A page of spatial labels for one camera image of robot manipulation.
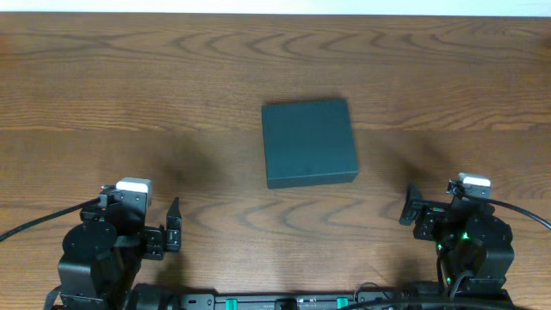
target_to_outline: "wooden tabletop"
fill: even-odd
[[[415,181],[448,202],[473,172],[551,219],[551,21],[272,15],[0,15],[0,233],[153,181],[146,223],[181,198],[183,247],[136,282],[221,293],[436,280],[435,245],[400,226]],[[353,183],[266,188],[260,108],[347,98]],[[518,305],[551,307],[551,235],[498,209]],[[0,308],[59,285],[78,213],[0,244]]]

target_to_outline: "wooden table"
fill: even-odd
[[[229,292],[353,290],[436,279],[434,244],[398,224],[458,172],[551,218],[551,21],[270,15],[0,15],[0,231],[154,182],[147,224],[181,197],[183,247],[136,282]],[[361,173],[268,190],[260,107],[349,100]],[[499,209],[516,258],[505,287],[551,307],[551,235]],[[0,308],[59,284],[69,214],[0,244]]]

